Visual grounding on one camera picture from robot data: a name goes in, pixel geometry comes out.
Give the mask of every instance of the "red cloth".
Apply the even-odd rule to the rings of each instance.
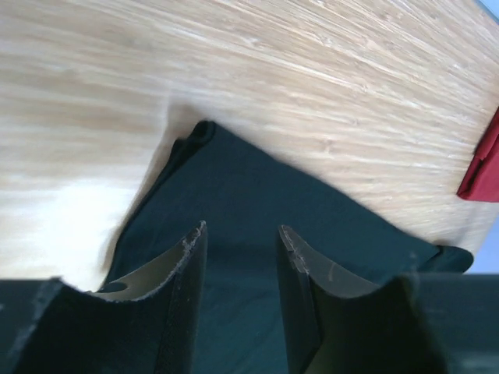
[[[499,108],[476,149],[458,196],[499,203]]]

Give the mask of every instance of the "folded fabric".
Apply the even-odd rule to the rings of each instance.
[[[407,235],[221,126],[200,122],[188,139],[175,142],[129,219],[107,281],[160,255],[201,220],[210,234],[194,354],[199,374],[286,374],[274,248],[281,224],[380,285],[420,269],[462,272],[472,262],[465,250]]]
[[[499,203],[499,109],[476,148],[458,196],[465,200]]]

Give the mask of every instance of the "wooden surface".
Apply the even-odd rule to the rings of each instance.
[[[499,208],[455,191],[498,87],[499,26],[473,0],[3,0],[0,277],[96,288],[202,117],[476,251]]]

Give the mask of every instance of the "dark green cloth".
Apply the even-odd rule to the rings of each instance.
[[[278,225],[377,284],[418,270],[464,271],[465,251],[398,230],[323,182],[276,161],[213,122],[178,140],[121,234],[108,281],[170,248],[197,222],[208,227],[196,374],[285,374],[274,242]],[[438,259],[438,266],[428,261]]]

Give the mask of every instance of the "wooden table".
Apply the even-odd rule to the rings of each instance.
[[[202,117],[431,242],[475,252],[499,211],[455,195],[499,104],[499,26],[473,0],[0,10],[0,277],[96,288]]]

